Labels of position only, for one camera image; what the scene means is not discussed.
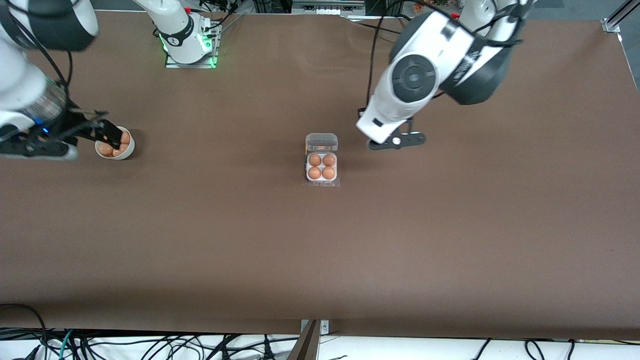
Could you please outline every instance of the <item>egg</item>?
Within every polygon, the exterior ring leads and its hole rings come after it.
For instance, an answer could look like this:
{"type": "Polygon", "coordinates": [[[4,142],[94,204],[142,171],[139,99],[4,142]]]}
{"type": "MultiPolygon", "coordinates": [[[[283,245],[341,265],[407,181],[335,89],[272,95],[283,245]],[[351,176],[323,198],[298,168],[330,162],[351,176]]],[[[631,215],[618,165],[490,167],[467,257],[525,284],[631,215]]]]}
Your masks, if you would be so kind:
{"type": "Polygon", "coordinates": [[[113,156],[118,156],[118,155],[122,155],[122,153],[127,150],[127,148],[129,147],[129,144],[127,143],[123,143],[120,144],[120,148],[119,149],[115,149],[113,151],[113,156]]]}
{"type": "Polygon", "coordinates": [[[321,161],[320,155],[318,154],[311,154],[309,156],[309,164],[313,167],[319,166],[321,161]]]}
{"type": "Polygon", "coordinates": [[[122,137],[120,138],[120,143],[131,143],[131,135],[126,130],[122,130],[122,137]]]}
{"type": "Polygon", "coordinates": [[[333,180],[333,178],[335,177],[335,169],[332,167],[324,168],[322,170],[322,176],[327,180],[333,180]]]}
{"type": "Polygon", "coordinates": [[[113,148],[108,143],[98,145],[98,152],[103,156],[112,156],[113,148]]]}
{"type": "Polygon", "coordinates": [[[322,175],[322,172],[320,171],[319,168],[312,167],[309,169],[309,172],[307,174],[309,175],[309,179],[318,180],[320,179],[320,175],[322,175]]]}
{"type": "Polygon", "coordinates": [[[333,154],[324,155],[324,159],[322,159],[322,162],[327,167],[334,166],[335,165],[335,155],[333,155],[333,154]]]}

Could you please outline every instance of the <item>teal cable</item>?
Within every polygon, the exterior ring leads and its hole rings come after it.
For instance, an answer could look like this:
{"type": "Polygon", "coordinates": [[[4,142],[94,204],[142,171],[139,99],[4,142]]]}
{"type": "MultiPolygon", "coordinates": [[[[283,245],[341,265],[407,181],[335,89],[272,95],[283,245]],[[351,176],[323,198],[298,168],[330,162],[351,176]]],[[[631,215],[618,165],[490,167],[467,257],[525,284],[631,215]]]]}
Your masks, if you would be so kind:
{"type": "Polygon", "coordinates": [[[69,341],[69,336],[71,336],[71,333],[73,331],[74,331],[73,329],[67,331],[67,335],[65,335],[65,338],[62,340],[62,345],[60,345],[60,354],[58,356],[58,360],[62,360],[65,358],[65,355],[64,355],[65,347],[67,346],[67,342],[69,341]]]}

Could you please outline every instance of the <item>white bowl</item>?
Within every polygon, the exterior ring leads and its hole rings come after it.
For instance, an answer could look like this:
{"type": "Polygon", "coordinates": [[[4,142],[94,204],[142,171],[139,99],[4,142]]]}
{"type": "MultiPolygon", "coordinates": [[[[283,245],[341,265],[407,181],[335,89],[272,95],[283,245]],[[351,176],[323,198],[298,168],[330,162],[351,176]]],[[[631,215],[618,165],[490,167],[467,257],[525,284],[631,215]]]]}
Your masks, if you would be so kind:
{"type": "Polygon", "coordinates": [[[122,127],[122,126],[118,126],[118,128],[120,130],[122,130],[122,131],[126,131],[126,132],[129,133],[129,138],[131,139],[131,142],[129,143],[129,147],[127,148],[127,150],[125,150],[120,155],[109,157],[109,156],[102,155],[98,151],[98,148],[100,147],[100,145],[104,144],[104,142],[96,140],[96,142],[95,142],[95,152],[97,152],[98,155],[100,155],[101,158],[105,158],[105,159],[109,159],[109,160],[124,160],[124,159],[128,158],[129,155],[133,154],[133,150],[136,148],[136,142],[133,140],[133,136],[131,136],[131,132],[129,130],[125,129],[124,127],[122,127]]]}

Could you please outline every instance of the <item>brown table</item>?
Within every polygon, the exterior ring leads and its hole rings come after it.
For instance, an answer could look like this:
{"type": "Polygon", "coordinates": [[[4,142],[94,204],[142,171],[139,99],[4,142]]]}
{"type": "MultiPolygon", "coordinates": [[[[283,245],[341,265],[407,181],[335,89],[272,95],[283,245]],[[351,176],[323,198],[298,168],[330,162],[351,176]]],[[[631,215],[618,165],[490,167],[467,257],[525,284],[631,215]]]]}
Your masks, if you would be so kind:
{"type": "Polygon", "coordinates": [[[247,16],[218,69],[166,70],[144,13],[99,20],[72,97],[137,154],[0,160],[2,302],[51,327],[640,336],[640,97],[599,23],[531,21],[494,97],[439,98],[425,146],[371,152],[372,29],[247,16]],[[341,187],[304,185],[311,132],[338,135],[341,187]]]}

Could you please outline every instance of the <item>clear plastic egg carton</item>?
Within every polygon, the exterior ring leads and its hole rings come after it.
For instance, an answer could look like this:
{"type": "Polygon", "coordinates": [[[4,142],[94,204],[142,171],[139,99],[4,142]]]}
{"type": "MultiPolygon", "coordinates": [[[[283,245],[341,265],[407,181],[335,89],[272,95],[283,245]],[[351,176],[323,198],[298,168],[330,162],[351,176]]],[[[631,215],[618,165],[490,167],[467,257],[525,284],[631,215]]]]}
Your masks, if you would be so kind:
{"type": "Polygon", "coordinates": [[[335,154],[338,150],[338,136],[333,133],[310,133],[305,139],[305,148],[307,183],[314,186],[340,186],[338,156],[335,154]]]}

